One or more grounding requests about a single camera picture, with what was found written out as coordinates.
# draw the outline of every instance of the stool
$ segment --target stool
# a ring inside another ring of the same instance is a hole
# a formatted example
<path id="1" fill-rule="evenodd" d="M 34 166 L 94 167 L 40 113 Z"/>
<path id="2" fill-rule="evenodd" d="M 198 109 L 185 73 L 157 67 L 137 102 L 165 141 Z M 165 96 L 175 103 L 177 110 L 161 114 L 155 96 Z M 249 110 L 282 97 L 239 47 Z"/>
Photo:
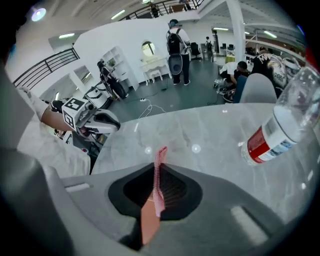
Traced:
<path id="1" fill-rule="evenodd" d="M 163 80 L 160 70 L 154 70 L 149 72 L 149 76 L 152 79 L 153 83 L 155 82 L 155 77 L 160 76 L 161 81 Z"/>

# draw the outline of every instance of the gray floor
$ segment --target gray floor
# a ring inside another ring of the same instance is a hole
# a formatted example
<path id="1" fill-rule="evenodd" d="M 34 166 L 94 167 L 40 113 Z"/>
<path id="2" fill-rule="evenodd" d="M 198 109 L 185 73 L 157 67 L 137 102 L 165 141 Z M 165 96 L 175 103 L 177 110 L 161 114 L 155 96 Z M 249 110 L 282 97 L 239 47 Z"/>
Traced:
<path id="1" fill-rule="evenodd" d="M 155 83 L 141 85 L 137 91 L 129 91 L 129 96 L 121 101 L 116 101 L 108 108 L 121 123 L 137 119 L 149 105 L 148 101 L 140 102 L 141 98 L 151 101 L 152 105 L 162 107 L 166 112 L 204 107 L 207 105 L 224 104 L 221 95 L 216 93 L 213 83 L 218 77 L 218 66 L 210 61 L 191 61 L 189 79 L 191 83 L 184 86 L 181 83 L 173 85 L 173 80 L 168 76 Z M 162 111 L 154 107 L 148 116 L 161 114 Z"/>

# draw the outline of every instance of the white cable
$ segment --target white cable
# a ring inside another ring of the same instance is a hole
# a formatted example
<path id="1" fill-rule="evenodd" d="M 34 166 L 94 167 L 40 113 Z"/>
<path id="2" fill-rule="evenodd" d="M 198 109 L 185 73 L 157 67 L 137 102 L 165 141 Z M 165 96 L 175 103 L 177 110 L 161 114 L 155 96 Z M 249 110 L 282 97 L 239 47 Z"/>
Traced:
<path id="1" fill-rule="evenodd" d="M 162 107 L 157 106 L 157 105 L 151 105 L 151 101 L 150 101 L 149 99 L 146 99 L 146 101 L 149 102 L 149 105 L 148 105 L 148 107 L 143 111 L 143 113 L 139 116 L 138 119 L 140 119 L 140 118 L 143 116 L 143 114 L 144 114 L 147 110 L 149 110 L 148 114 L 145 115 L 145 118 L 146 118 L 146 117 L 152 112 L 153 107 L 157 107 L 157 108 L 161 109 L 164 113 L 167 113 L 166 111 L 164 111 L 164 109 L 163 109 Z"/>

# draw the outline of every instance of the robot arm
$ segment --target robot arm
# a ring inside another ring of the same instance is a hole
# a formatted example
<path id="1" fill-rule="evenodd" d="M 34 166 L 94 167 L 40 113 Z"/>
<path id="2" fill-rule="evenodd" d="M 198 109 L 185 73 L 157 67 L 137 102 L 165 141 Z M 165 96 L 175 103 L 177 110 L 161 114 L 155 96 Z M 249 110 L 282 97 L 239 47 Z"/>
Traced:
<path id="1" fill-rule="evenodd" d="M 62 106 L 64 121 L 77 133 L 85 127 L 91 134 L 112 134 L 120 129 L 118 118 L 109 110 L 98 109 L 87 99 L 72 97 Z"/>

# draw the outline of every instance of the white chair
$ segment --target white chair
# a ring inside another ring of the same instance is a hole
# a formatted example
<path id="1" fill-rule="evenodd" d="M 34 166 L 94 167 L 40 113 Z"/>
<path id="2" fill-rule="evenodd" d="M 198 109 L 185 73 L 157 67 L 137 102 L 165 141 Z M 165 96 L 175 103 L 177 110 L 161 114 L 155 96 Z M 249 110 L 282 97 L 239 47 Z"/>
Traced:
<path id="1" fill-rule="evenodd" d="M 276 103 L 272 82 L 263 74 L 251 74 L 246 80 L 239 103 Z"/>
<path id="2" fill-rule="evenodd" d="M 160 76 L 161 81 L 163 80 L 160 70 L 154 70 L 149 72 L 149 76 L 152 79 L 153 83 L 155 82 L 155 77 Z"/>

